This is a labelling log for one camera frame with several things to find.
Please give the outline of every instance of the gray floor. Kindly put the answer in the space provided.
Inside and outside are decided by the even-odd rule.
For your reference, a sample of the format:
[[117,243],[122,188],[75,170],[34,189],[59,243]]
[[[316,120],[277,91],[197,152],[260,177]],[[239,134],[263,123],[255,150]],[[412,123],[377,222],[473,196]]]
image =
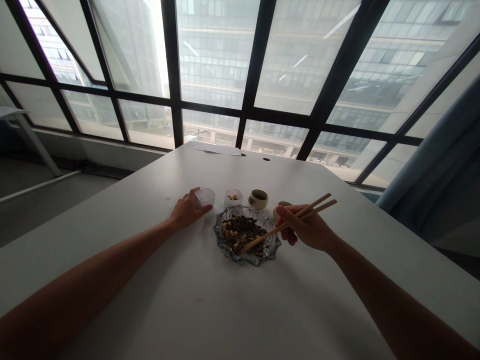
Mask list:
[[[51,179],[44,165],[0,157],[0,197]],[[117,181],[80,174],[0,205],[0,248]]]

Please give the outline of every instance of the snack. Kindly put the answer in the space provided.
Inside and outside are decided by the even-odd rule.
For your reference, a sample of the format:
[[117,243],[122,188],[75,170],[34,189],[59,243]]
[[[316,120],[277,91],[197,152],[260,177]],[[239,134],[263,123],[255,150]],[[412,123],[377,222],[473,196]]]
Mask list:
[[[221,238],[234,254],[239,254],[246,244],[265,235],[267,230],[256,224],[257,219],[243,215],[232,216],[230,220],[224,220],[221,225]],[[262,258],[263,241],[248,249],[248,252]]]

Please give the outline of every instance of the hand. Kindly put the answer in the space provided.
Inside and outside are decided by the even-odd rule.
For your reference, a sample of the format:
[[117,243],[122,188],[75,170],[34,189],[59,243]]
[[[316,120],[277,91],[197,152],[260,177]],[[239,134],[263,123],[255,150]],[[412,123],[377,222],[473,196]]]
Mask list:
[[170,221],[178,230],[193,224],[203,215],[213,209],[212,205],[207,205],[202,207],[200,210],[197,210],[195,207],[195,193],[199,189],[199,187],[193,188],[190,190],[190,193],[185,194],[176,202],[175,208],[173,209],[168,221]]
[[329,244],[338,241],[340,238],[317,213],[305,220],[295,217],[296,213],[307,206],[308,205],[278,206],[275,211],[280,218],[276,221],[275,226],[277,227],[283,222],[290,226],[282,230],[281,237],[284,240],[288,240],[291,246],[295,245],[298,241],[298,235],[300,240],[309,247],[326,251]]

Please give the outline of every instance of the window frame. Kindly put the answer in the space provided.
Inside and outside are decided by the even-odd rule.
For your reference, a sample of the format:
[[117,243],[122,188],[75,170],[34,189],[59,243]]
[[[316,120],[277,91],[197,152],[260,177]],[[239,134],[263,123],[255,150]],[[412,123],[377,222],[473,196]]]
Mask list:
[[[407,132],[411,127],[420,119],[425,111],[433,104],[433,102],[442,94],[442,92],[450,85],[455,77],[465,68],[465,66],[477,55],[480,51],[480,34],[478,34],[473,41],[468,45],[465,51],[458,57],[454,64],[443,74],[438,80],[435,86],[430,90],[428,94],[423,98],[415,110],[409,115],[407,120],[395,133],[384,133],[374,130],[367,130],[359,127],[347,127],[343,125],[336,125],[327,123],[331,112],[349,80],[351,73],[357,65],[368,41],[370,40],[375,28],[377,27],[387,5],[388,1],[385,0],[364,0],[358,9],[358,12],[353,17],[350,28],[348,29],[343,43],[336,55],[335,62],[331,67],[331,70],[325,80],[325,83],[321,89],[321,92],[315,102],[313,110],[310,115],[301,115],[296,113],[289,113],[271,109],[264,109],[255,107],[255,99],[257,95],[258,85],[260,81],[260,73],[265,58],[265,52],[267,49],[267,43],[269,39],[270,29],[274,17],[274,11],[276,7],[276,0],[261,0],[258,10],[258,16],[256,21],[256,28],[253,38],[253,46],[251,50],[249,67],[247,73],[244,73],[244,69],[239,69],[238,76],[240,78],[246,77],[245,93],[243,97],[243,103],[241,109],[232,109],[228,107],[220,107],[213,105],[200,104],[196,102],[189,102],[182,100],[181,96],[181,74],[185,78],[186,76],[193,76],[188,68],[180,68],[180,55],[177,33],[177,14],[175,0],[162,0],[161,10],[163,19],[163,32],[166,48],[166,60],[167,71],[170,86],[170,98],[162,98],[150,95],[143,95],[138,93],[130,93],[125,91],[116,90],[113,87],[112,79],[109,73],[108,64],[106,62],[105,54],[102,48],[99,34],[97,32],[96,24],[94,21],[91,5],[88,0],[79,0],[83,15],[85,16],[86,23],[89,29],[89,35],[92,38],[96,55],[98,57],[105,81],[96,81],[89,74],[86,67],[82,64],[82,61],[72,48],[68,39],[64,36],[61,29],[57,26],[52,16],[47,11],[41,0],[36,0],[39,9],[45,14],[45,17],[50,22],[52,28],[57,32],[58,36],[65,43],[74,60],[77,61],[83,72],[86,74],[90,82],[94,85],[100,85],[105,88],[98,87],[83,87],[74,84],[58,82],[52,68],[50,67],[48,60],[43,53],[42,47],[36,37],[34,29],[31,27],[29,20],[22,8],[19,0],[6,1],[13,18],[19,26],[23,37],[25,38],[35,60],[37,61],[45,79],[30,78],[18,75],[11,75],[6,73],[0,73],[0,84],[5,89],[8,96],[11,98],[15,106],[21,108],[21,103],[16,99],[14,93],[8,87],[7,81],[38,85],[48,87],[55,95],[60,108],[62,109],[65,118],[72,128],[74,134],[82,135],[87,138],[102,139],[109,142],[132,144],[129,139],[129,135],[126,129],[125,119],[119,106],[119,100],[129,100],[137,103],[161,105],[169,107],[172,116],[173,137],[175,142],[175,148],[178,148],[184,143],[184,124],[182,118],[182,110],[192,110],[196,112],[217,114],[220,116],[228,116],[239,118],[239,126],[236,135],[235,147],[241,149],[242,142],[245,133],[245,127],[247,120],[254,120],[263,123],[285,125],[285,129],[290,127],[305,128],[308,130],[305,140],[301,144],[300,150],[296,156],[296,160],[305,161],[310,152],[316,145],[319,135],[322,132],[345,135],[356,138],[363,138],[369,140],[378,140],[386,142],[385,146],[374,156],[373,160],[365,167],[354,182],[349,182],[357,187],[375,189],[382,191],[382,188],[376,188],[373,186],[364,185],[363,181],[373,172],[373,170],[382,162],[382,160],[390,153],[390,151],[397,144],[405,144],[412,146],[419,146],[423,139],[419,137],[407,136]],[[200,8],[190,9],[190,4],[194,4],[194,1],[181,0],[182,4],[186,4],[187,15],[194,15],[196,12],[201,12]],[[213,11],[217,16],[217,8],[220,3],[215,1]],[[383,54],[380,60],[383,60],[386,53]],[[418,63],[427,57],[425,53]],[[210,64],[209,66],[215,68],[217,71],[221,67],[219,64]],[[99,95],[109,97],[112,100],[115,115],[118,120],[120,130],[122,132],[123,141],[112,140],[94,135],[87,135],[80,131],[75,117],[72,114],[68,103],[62,95],[63,91],[73,91],[77,93]],[[28,115],[25,116],[30,125],[34,128],[44,128],[41,126],[35,126],[32,124]],[[48,130],[56,131],[59,133],[71,133],[69,131],[46,128]],[[287,133],[285,130],[285,136],[290,138],[291,133]],[[169,149],[161,149],[154,146],[137,144],[136,146],[156,149],[163,151],[170,151]]]

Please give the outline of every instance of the curtain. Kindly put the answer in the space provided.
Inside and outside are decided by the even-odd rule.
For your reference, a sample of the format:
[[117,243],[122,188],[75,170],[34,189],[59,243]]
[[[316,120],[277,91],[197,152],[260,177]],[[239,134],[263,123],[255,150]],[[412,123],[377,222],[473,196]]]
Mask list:
[[[466,196],[463,189],[479,180],[480,75],[444,114],[376,204],[422,236],[436,212],[452,198]],[[465,214],[465,222],[477,216],[475,211]]]

